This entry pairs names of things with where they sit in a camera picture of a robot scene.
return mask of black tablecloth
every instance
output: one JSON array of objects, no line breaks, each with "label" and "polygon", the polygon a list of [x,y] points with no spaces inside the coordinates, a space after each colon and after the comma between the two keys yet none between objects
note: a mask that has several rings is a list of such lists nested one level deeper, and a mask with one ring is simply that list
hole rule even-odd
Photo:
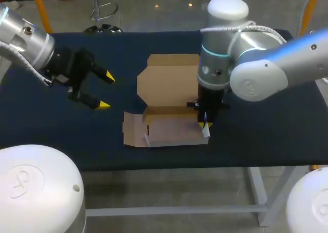
[{"label": "black tablecloth", "polygon": [[41,144],[67,154],[80,170],[284,166],[328,163],[327,106],[316,84],[306,83],[258,103],[227,94],[209,145],[135,148],[123,145],[124,111],[142,113],[136,76],[150,54],[199,53],[199,32],[55,34],[56,44],[86,47],[116,83],[89,76],[83,90],[109,103],[93,111],[67,99],[67,88],[47,88],[12,66],[0,87],[0,148]]}]

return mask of table leg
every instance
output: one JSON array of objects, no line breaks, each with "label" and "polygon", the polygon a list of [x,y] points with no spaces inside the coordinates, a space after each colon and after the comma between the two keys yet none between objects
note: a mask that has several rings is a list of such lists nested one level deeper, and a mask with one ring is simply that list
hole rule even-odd
[{"label": "table leg", "polygon": [[248,173],[251,180],[251,186],[255,203],[264,205],[267,202],[267,194],[264,188],[263,179],[259,167],[248,167]]},{"label": "table leg", "polygon": [[268,197],[266,202],[268,210],[258,215],[260,226],[270,226],[274,222],[293,186],[305,175],[308,168],[309,166],[287,166],[285,168],[271,195]]}]

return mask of floor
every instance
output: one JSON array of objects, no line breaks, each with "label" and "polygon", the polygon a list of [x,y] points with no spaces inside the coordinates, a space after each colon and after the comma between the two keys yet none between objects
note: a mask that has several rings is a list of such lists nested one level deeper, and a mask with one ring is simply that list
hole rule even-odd
[{"label": "floor", "polygon": [[[202,28],[210,0],[100,0],[103,4],[109,1],[118,2],[119,11],[105,23],[117,25],[124,32],[152,32]],[[250,19],[256,23],[296,34],[305,0],[244,1],[249,5]],[[45,0],[45,6],[54,32],[81,32],[94,25],[89,19],[90,0]],[[327,8],[328,1],[319,0],[309,30],[328,26]],[[102,9],[102,14],[110,11],[110,8]],[[34,2],[22,2],[17,12],[42,27]],[[9,64],[2,60],[0,79]],[[318,81],[318,86],[328,102],[328,85]],[[283,167],[261,169],[268,193],[282,170]],[[84,172],[82,175],[87,208],[244,205],[254,202],[245,168]],[[89,218],[87,232],[288,233],[289,230],[282,210],[276,223],[267,228],[258,227],[254,214],[244,213]]]}]

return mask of white cable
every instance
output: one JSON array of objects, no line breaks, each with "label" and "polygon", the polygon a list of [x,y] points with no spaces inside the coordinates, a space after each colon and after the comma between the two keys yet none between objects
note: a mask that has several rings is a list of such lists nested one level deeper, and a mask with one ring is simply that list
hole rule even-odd
[{"label": "white cable", "polygon": [[3,47],[6,50],[10,51],[16,58],[18,58],[25,65],[25,67],[29,71],[31,71],[46,86],[50,86],[52,84],[52,82],[49,79],[46,79],[36,69],[34,69],[33,66],[26,60],[26,58],[24,58],[24,56],[21,55],[20,52],[18,52],[15,48],[1,41],[0,41],[0,47]]},{"label": "white cable", "polygon": [[230,41],[230,44],[229,44],[228,50],[227,50],[227,55],[231,56],[231,49],[233,48],[236,40],[239,38],[242,31],[249,25],[256,25],[256,23],[254,21],[248,21],[240,26],[240,28],[238,29],[238,31],[235,33],[235,35],[232,37],[232,39]]},{"label": "white cable", "polygon": [[239,29],[243,29],[243,31],[262,31],[262,32],[267,32],[271,33],[275,36],[277,36],[283,43],[286,43],[287,41],[274,29],[266,27],[266,26],[260,26],[260,25],[248,25],[246,27],[243,27],[243,25],[236,26],[236,27],[213,27],[213,28],[204,28],[201,29],[201,33],[205,32],[212,32],[212,31],[217,31],[217,32],[226,32],[226,31],[238,31]]}]

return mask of open cardboard box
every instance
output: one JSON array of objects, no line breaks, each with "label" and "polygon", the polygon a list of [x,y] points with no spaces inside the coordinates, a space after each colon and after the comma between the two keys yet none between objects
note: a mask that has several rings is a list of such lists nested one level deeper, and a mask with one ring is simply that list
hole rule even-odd
[{"label": "open cardboard box", "polygon": [[146,102],[143,114],[124,113],[124,144],[177,146],[207,144],[197,111],[198,54],[152,54],[137,77],[137,93]]}]

